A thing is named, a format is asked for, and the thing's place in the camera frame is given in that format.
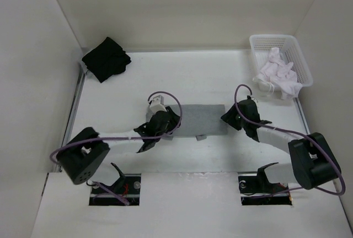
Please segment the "grey tank top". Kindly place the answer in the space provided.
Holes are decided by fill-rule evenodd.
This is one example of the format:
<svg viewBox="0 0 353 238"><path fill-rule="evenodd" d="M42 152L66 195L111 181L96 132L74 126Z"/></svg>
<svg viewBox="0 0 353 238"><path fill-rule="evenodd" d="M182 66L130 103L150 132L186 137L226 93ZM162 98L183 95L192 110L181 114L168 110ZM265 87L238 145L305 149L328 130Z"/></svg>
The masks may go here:
<svg viewBox="0 0 353 238"><path fill-rule="evenodd" d="M191 104L181 107L183 110L181 126L164 139L195 137L196 140L203 140L209 136L228 134L227 124L221 120L221 116L226 113L224 105Z"/></svg>

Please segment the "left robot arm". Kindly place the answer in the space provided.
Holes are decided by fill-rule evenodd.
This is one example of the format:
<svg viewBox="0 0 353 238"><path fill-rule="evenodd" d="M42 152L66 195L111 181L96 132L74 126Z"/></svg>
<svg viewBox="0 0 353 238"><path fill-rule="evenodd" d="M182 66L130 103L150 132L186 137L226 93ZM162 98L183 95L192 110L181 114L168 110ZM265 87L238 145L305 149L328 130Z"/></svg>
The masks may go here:
<svg viewBox="0 0 353 238"><path fill-rule="evenodd" d="M182 116L182 113L177 115L167 106L165 110L153 113L148 122L128 132L126 136L108 137L93 127L87 127L57 152L56 160L73 184L80 185L87 180L98 181L111 193L118 193L124 186L121 176L111 174L105 180L94 176L108 153L113 151L113 146L117 146L119 154L144 153L152 149L161 138L178 129Z"/></svg>

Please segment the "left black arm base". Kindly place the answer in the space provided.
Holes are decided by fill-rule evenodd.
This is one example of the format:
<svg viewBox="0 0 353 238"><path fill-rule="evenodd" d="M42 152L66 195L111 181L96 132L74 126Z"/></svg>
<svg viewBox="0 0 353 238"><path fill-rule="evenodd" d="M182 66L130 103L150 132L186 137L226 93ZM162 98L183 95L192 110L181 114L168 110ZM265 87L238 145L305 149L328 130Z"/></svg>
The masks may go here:
<svg viewBox="0 0 353 238"><path fill-rule="evenodd" d="M129 206L139 206L140 205L140 191L141 191L141 174L125 174L120 168L111 163L114 168L114 176L119 176L114 178L114 183L111 186L102 186L114 192L116 195L120 196L121 199L128 201ZM90 206L126 206L126 204L117 199L110 192L97 186L93 182L86 182L86 185L91 187L89 205Z"/></svg>

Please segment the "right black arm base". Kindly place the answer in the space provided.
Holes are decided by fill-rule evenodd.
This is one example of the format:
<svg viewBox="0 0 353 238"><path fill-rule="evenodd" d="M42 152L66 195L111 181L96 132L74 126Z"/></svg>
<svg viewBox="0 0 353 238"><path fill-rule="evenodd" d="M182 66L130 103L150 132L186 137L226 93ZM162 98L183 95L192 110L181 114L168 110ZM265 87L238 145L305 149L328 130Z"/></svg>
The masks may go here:
<svg viewBox="0 0 353 238"><path fill-rule="evenodd" d="M277 163L258 168L257 172L238 174L238 186L242 205L292 205L291 196L286 183L270 183L265 169Z"/></svg>

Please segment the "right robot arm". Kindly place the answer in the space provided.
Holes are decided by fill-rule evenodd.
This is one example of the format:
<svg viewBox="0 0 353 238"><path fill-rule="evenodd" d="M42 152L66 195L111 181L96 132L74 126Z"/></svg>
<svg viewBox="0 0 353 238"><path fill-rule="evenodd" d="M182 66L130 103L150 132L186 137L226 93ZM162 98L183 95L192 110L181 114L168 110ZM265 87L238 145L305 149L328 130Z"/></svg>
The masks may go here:
<svg viewBox="0 0 353 238"><path fill-rule="evenodd" d="M274 127L272 122L260 118L258 107L250 96L234 103L221 120L238 131L244 130L252 140L289 154L289 168L264 172L256 177L255 183L261 191L271 190L276 185L274 176L277 175L286 175L286 181L293 179L306 190L341 178L341 168L322 134L302 134Z"/></svg>

